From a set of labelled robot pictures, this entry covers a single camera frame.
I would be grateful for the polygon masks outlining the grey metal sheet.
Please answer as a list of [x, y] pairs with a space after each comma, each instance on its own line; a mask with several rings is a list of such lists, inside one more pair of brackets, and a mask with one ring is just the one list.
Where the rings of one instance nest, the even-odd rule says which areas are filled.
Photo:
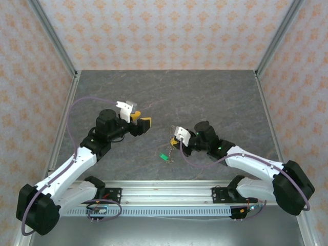
[[296, 219], [270, 212], [243, 222], [225, 219], [121, 217], [91, 223], [63, 218], [29, 246], [305, 246]]

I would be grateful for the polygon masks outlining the aluminium side rail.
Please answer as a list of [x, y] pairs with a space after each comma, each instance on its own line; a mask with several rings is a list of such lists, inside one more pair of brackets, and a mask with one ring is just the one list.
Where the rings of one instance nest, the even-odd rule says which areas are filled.
[[265, 99], [264, 92], [262, 85], [260, 83], [260, 79], [255, 74], [255, 80], [256, 85], [259, 91], [259, 95], [261, 98], [261, 104], [265, 112], [265, 126], [264, 130], [260, 130], [261, 137], [260, 137], [260, 149], [261, 149], [261, 155], [262, 157], [271, 160], [271, 162], [279, 162], [280, 165], [278, 165], [279, 170], [283, 170], [284, 166], [283, 164], [286, 163], [286, 161], [283, 160], [282, 152], [279, 146], [277, 134], [274, 129], [273, 121], [271, 119], [271, 115], [269, 112], [269, 105]]
[[72, 82], [70, 85], [70, 88], [68, 90], [68, 94], [64, 103], [64, 108], [62, 110], [61, 113], [61, 117], [60, 117], [60, 121], [59, 121], [59, 125], [58, 128], [56, 130], [56, 136], [54, 138], [54, 143], [52, 145], [52, 150], [49, 156], [49, 159], [47, 161], [45, 170], [44, 170], [44, 174], [43, 174], [43, 179], [48, 177], [48, 174], [51, 173], [55, 166], [56, 166], [56, 162], [58, 159], [58, 155], [60, 152], [60, 147], [62, 145], [62, 140], [65, 134], [65, 130], [66, 130], [66, 122], [67, 122], [67, 116], [69, 113], [69, 109], [71, 104], [74, 101], [74, 97], [75, 97], [75, 93], [77, 90], [77, 86], [79, 83], [79, 79], [81, 76], [81, 70], [78, 70], [72, 78]]

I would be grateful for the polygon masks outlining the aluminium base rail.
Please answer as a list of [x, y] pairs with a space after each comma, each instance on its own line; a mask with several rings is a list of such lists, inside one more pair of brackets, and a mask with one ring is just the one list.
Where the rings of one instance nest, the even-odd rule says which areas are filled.
[[[121, 206], [182, 207], [209, 206], [213, 203], [212, 188], [225, 187], [210, 181], [114, 181], [107, 188], [122, 188]], [[42, 191], [41, 185], [25, 185], [18, 195], [18, 205], [25, 208], [35, 196], [37, 200], [53, 202], [61, 210], [69, 210], [92, 198], [96, 188], [85, 181], [56, 181]]]

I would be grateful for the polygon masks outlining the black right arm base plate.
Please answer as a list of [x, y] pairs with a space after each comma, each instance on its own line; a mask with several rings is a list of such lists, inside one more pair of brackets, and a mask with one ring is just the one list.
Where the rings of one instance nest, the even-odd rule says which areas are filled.
[[257, 198], [242, 197], [235, 189], [228, 187], [212, 188], [213, 203], [257, 203]]

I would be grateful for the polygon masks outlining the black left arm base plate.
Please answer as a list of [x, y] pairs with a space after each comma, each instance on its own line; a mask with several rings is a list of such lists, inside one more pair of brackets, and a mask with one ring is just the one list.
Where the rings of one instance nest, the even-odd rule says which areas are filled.
[[100, 191], [96, 192], [96, 195], [93, 199], [96, 199], [101, 204], [109, 204], [107, 200], [112, 200], [117, 203], [121, 201], [122, 188], [103, 188]]

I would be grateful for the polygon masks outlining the aluminium frame post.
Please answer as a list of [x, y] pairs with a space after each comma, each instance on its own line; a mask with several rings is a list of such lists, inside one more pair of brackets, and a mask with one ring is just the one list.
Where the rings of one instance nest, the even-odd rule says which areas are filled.
[[279, 44], [281, 43], [282, 39], [284, 38], [286, 32], [288, 31], [289, 27], [291, 26], [293, 20], [298, 14], [299, 9], [303, 5], [305, 0], [293, 0], [292, 4], [288, 8], [286, 15], [282, 19], [277, 31], [275, 32], [268, 48], [266, 49], [257, 69], [254, 70], [254, 74], [256, 78], [259, 78], [261, 74], [265, 71], [267, 65], [269, 64], [270, 60], [274, 56]]
[[31, 9], [33, 10], [34, 14], [40, 21], [41, 26], [43, 27], [44, 31], [46, 32], [48, 38], [50, 39], [52, 45], [54, 46], [56, 52], [58, 53], [59, 57], [61, 58], [65, 68], [67, 71], [75, 77], [77, 75], [77, 70], [73, 65], [73, 62], [69, 58], [62, 42], [60, 41], [53, 25], [51, 24], [47, 14], [45, 13], [41, 3], [39, 0], [27, 0], [28, 4], [30, 5]]

